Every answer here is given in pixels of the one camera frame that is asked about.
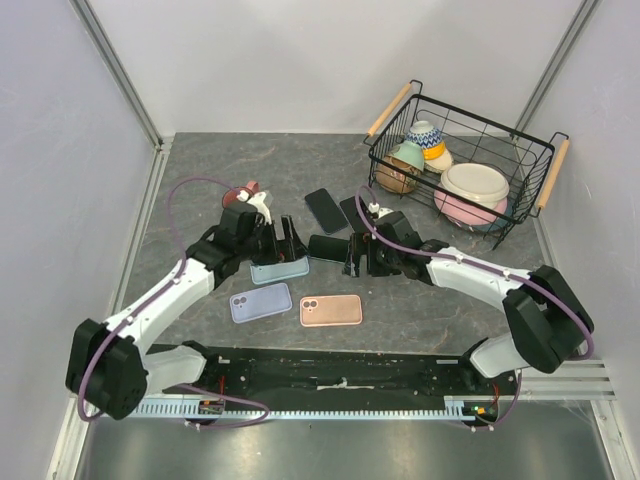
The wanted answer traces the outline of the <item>dark green phone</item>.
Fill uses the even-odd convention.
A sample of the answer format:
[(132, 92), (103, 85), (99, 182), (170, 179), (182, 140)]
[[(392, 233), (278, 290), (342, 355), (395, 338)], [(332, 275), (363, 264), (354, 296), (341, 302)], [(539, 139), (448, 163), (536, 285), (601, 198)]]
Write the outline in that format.
[(348, 257), (349, 241), (323, 235), (311, 235), (308, 254), (311, 258), (343, 264)]

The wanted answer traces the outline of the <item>pink phone case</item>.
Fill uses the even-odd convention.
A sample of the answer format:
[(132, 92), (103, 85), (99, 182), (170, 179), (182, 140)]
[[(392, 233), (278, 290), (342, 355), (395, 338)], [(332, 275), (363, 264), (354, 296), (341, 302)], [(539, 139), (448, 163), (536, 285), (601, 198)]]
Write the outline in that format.
[(358, 295), (308, 296), (300, 300), (303, 327), (355, 326), (363, 321)]

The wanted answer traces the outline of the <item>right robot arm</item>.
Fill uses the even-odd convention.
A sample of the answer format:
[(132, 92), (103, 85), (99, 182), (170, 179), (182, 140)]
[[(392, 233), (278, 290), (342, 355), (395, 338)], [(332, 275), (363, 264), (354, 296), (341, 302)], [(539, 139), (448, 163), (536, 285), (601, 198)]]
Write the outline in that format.
[(364, 231), (352, 236), (345, 263), (358, 276), (367, 258), (372, 276), (402, 274), (424, 284), (455, 290), (502, 313), (508, 333), (482, 340), (465, 354), (458, 381), (477, 394), (508, 371), (532, 367), (551, 374), (566, 361), (594, 353), (594, 325), (558, 270), (511, 269), (469, 256), (446, 242), (424, 241), (400, 211), (363, 214)]

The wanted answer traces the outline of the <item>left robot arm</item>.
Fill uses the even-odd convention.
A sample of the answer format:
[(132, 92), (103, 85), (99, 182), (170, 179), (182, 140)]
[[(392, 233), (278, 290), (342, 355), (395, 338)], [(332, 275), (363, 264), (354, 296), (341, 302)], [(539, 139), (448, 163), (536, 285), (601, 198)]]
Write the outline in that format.
[(84, 320), (75, 330), (65, 385), (77, 396), (81, 420), (106, 414), (121, 420), (148, 394), (188, 384), (208, 393), (218, 367), (200, 347), (188, 344), (152, 354), (149, 349), (178, 317), (208, 296), (249, 261), (258, 266), (297, 261), (307, 253), (291, 216), (277, 236), (266, 212), (235, 204), (218, 224), (186, 248), (176, 266), (142, 297), (108, 319)]

